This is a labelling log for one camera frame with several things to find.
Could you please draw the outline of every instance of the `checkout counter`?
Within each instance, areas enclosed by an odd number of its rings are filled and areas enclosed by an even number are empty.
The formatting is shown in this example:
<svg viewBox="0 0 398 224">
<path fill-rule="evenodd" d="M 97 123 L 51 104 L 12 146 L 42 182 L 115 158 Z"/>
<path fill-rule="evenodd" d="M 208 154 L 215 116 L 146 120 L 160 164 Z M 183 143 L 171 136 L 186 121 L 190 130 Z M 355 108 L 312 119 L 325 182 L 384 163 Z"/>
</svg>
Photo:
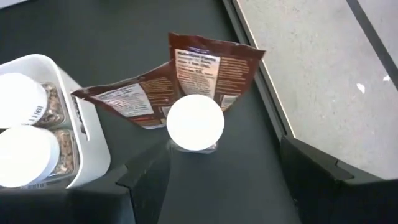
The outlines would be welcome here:
<svg viewBox="0 0 398 224">
<path fill-rule="evenodd" d="M 0 11 L 0 63 L 44 54 L 81 86 L 102 85 L 166 62 L 168 32 L 252 44 L 240 17 L 227 0 L 29 1 Z M 390 185 L 293 137 L 264 64 L 225 114 L 219 149 L 209 155 L 164 154 L 165 129 L 145 130 L 100 108 L 98 115 L 108 173 L 77 189 L 0 192 L 0 221 L 342 223 L 374 221 L 381 211 L 391 218 L 397 208 Z M 370 189 L 376 202 L 369 188 L 356 190 L 370 182 L 383 185 Z M 341 209 L 358 198 L 372 212 Z M 387 207 L 374 206 L 384 200 Z"/>
</svg>

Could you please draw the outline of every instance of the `white container lid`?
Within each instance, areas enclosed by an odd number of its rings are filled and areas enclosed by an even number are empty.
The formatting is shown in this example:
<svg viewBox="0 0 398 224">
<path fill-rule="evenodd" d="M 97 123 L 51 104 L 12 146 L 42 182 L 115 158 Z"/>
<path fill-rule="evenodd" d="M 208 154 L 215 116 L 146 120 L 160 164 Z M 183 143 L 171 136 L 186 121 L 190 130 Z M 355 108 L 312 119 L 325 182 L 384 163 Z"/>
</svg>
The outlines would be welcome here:
<svg viewBox="0 0 398 224">
<path fill-rule="evenodd" d="M 167 131 L 186 150 L 199 151 L 217 143 L 224 130 L 224 114 L 211 98 L 188 95 L 179 99 L 167 115 Z"/>
<path fill-rule="evenodd" d="M 47 94 L 36 81 L 20 73 L 0 75 L 0 128 L 31 125 L 47 109 Z"/>
<path fill-rule="evenodd" d="M 57 138 L 46 129 L 14 126 L 0 134 L 0 186 L 36 184 L 54 170 L 60 156 Z"/>
</svg>

